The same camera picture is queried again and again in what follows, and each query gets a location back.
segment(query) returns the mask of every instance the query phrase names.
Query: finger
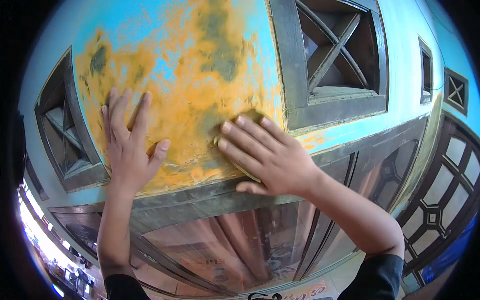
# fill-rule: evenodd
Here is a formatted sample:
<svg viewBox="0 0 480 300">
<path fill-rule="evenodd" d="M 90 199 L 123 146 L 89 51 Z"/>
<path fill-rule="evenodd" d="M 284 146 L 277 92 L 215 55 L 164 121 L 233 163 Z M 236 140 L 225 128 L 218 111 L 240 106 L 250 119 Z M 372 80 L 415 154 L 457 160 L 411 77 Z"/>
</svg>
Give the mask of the finger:
<svg viewBox="0 0 480 300">
<path fill-rule="evenodd" d="M 140 107 L 138 108 L 137 117 L 135 118 L 135 124 L 132 128 L 132 134 L 130 138 L 136 140 L 144 140 L 148 130 L 148 110 L 152 104 L 152 93 L 146 92 L 142 101 L 140 102 Z"/>
<path fill-rule="evenodd" d="M 291 144 L 294 141 L 294 138 L 289 136 L 280 127 L 266 117 L 262 117 L 260 120 L 260 125 L 265 128 L 274 138 L 276 138 L 277 141 L 284 145 Z"/>
<path fill-rule="evenodd" d="M 103 116 L 103 130 L 105 131 L 105 137 L 107 138 L 107 143 L 111 143 L 112 139 L 110 136 L 110 120 L 108 119 L 108 107 L 106 105 L 102 106 L 102 116 Z"/>
<path fill-rule="evenodd" d="M 250 194 L 267 195 L 270 193 L 267 187 L 261 183 L 244 181 L 237 184 L 237 192 L 248 192 Z"/>
<path fill-rule="evenodd" d="M 108 96 L 107 96 L 109 120 L 112 118 L 113 107 L 115 106 L 117 99 L 118 99 L 118 90 L 117 90 L 117 87 L 114 86 L 113 88 L 110 89 L 110 92 L 108 93 Z"/>
<path fill-rule="evenodd" d="M 271 154 L 259 141 L 229 121 L 222 124 L 221 130 L 235 145 L 260 162 Z"/>
<path fill-rule="evenodd" d="M 265 129 L 255 124 L 249 118 L 238 116 L 235 124 L 272 152 L 281 146 Z"/>
<path fill-rule="evenodd" d="M 130 132 L 125 125 L 125 110 L 127 109 L 128 101 L 132 98 L 132 89 L 128 88 L 123 94 L 115 101 L 112 107 L 112 113 L 110 116 L 110 128 L 116 139 L 128 138 Z"/>
<path fill-rule="evenodd" d="M 218 148 L 232 163 L 239 165 L 255 177 L 258 177 L 261 173 L 262 164 L 258 160 L 239 150 L 226 139 L 221 138 L 218 141 Z"/>
<path fill-rule="evenodd" d="M 147 170 L 151 176 L 150 178 L 153 178 L 153 176 L 156 175 L 158 169 L 160 169 L 160 166 L 163 164 L 163 161 L 167 157 L 167 151 L 170 148 L 170 144 L 170 140 L 163 140 L 156 144 L 155 152 L 148 160 Z"/>
</svg>

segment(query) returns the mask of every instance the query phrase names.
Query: peeling paint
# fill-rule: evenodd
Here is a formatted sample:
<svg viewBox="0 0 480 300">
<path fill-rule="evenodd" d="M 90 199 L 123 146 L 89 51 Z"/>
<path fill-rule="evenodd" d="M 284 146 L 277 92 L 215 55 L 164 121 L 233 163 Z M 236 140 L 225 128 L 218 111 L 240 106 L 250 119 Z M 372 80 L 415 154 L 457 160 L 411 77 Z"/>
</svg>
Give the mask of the peeling paint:
<svg viewBox="0 0 480 300">
<path fill-rule="evenodd" d="M 137 16 L 142 22 L 166 21 L 138 43 L 121 47 L 112 40 L 116 35 L 99 27 L 74 56 L 86 123 L 107 166 L 101 106 L 110 88 L 130 87 L 135 93 L 125 116 L 130 129 L 141 94 L 153 94 L 147 152 L 164 138 L 172 146 L 166 164 L 139 195 L 240 176 L 211 146 L 219 124 L 239 113 L 253 108 L 284 127 L 277 66 L 272 71 L 262 64 L 271 58 L 263 57 L 261 48 L 273 48 L 273 42 L 263 45 L 257 34 L 244 34 L 254 2 L 244 1 L 239 9 L 230 1 L 189 0 L 168 7 L 168 15 L 142 10 Z M 119 30 L 128 32 L 131 22 L 136 21 L 126 20 Z M 268 82 L 265 72 L 274 75 Z"/>
</svg>

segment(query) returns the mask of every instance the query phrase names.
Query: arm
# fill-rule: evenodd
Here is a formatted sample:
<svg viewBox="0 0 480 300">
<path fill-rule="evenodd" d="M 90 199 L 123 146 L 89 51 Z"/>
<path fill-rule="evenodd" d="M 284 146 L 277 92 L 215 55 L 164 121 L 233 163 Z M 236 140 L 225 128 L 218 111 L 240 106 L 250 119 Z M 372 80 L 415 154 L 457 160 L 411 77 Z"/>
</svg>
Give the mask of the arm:
<svg viewBox="0 0 480 300">
<path fill-rule="evenodd" d="M 144 94 L 130 132 L 124 116 L 131 97 L 131 89 L 119 97 L 113 87 L 108 95 L 108 108 L 102 107 L 107 154 L 112 169 L 97 239 L 98 262 L 103 278 L 112 274 L 135 277 L 129 260 L 129 221 L 133 198 L 158 172 L 170 146 L 169 140 L 163 140 L 156 145 L 155 153 L 148 157 L 145 136 L 152 94 Z"/>
<path fill-rule="evenodd" d="M 238 192 L 301 196 L 339 224 L 367 257 L 403 258 L 403 233 L 391 215 L 317 168 L 301 144 L 273 122 L 264 117 L 260 124 L 242 116 L 222 124 L 226 138 L 218 141 L 219 149 L 262 181 L 241 182 Z"/>
</svg>

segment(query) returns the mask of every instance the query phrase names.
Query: wooden door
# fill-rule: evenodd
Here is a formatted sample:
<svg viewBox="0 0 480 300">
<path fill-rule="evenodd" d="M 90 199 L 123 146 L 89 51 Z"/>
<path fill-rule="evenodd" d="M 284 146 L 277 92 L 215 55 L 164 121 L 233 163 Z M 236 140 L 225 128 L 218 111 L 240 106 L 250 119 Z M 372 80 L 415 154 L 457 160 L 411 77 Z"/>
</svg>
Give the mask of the wooden door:
<svg viewBox="0 0 480 300">
<path fill-rule="evenodd" d="M 404 274 L 418 272 L 445 251 L 474 217 L 480 192 L 475 134 L 445 116 L 436 154 L 418 192 L 399 217 Z"/>
</svg>

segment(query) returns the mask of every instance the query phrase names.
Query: x-shaped wooden lattice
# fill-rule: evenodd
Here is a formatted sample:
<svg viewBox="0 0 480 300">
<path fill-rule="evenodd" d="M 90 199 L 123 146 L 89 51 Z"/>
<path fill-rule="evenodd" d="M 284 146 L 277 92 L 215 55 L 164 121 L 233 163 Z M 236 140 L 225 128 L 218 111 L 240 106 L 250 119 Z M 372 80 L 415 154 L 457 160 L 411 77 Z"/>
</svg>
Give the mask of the x-shaped wooden lattice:
<svg viewBox="0 0 480 300">
<path fill-rule="evenodd" d="M 462 99 L 462 97 L 460 96 L 460 90 L 463 88 L 463 84 L 462 84 L 461 86 L 457 87 L 456 84 L 455 84 L 455 82 L 453 81 L 452 77 L 451 77 L 451 76 L 448 76 L 448 78 L 449 78 L 449 80 L 450 80 L 450 84 L 452 85 L 452 87 L 453 87 L 453 89 L 454 89 L 453 93 L 451 93 L 450 95 L 448 95 L 448 99 L 456 102 L 456 101 L 453 100 L 453 98 L 452 98 L 452 97 L 455 96 L 455 94 L 456 94 L 456 96 L 458 97 L 458 101 L 460 101 L 459 104 L 460 104 L 461 106 L 463 106 L 463 99 Z"/>
<path fill-rule="evenodd" d="M 309 92 L 312 92 L 313 89 L 317 87 L 318 83 L 325 76 L 327 70 L 332 66 L 340 53 L 357 76 L 362 87 L 368 88 L 367 80 L 360 70 L 360 67 L 345 48 L 345 44 L 360 23 L 361 14 L 354 13 L 341 18 L 332 30 L 300 0 L 296 0 L 296 4 L 299 11 L 313 22 L 317 29 L 320 29 L 333 44 L 332 46 L 321 46 L 317 44 L 317 50 L 307 62 L 310 70 L 315 69 L 312 74 L 310 74 L 311 72 L 309 71 Z"/>
</svg>

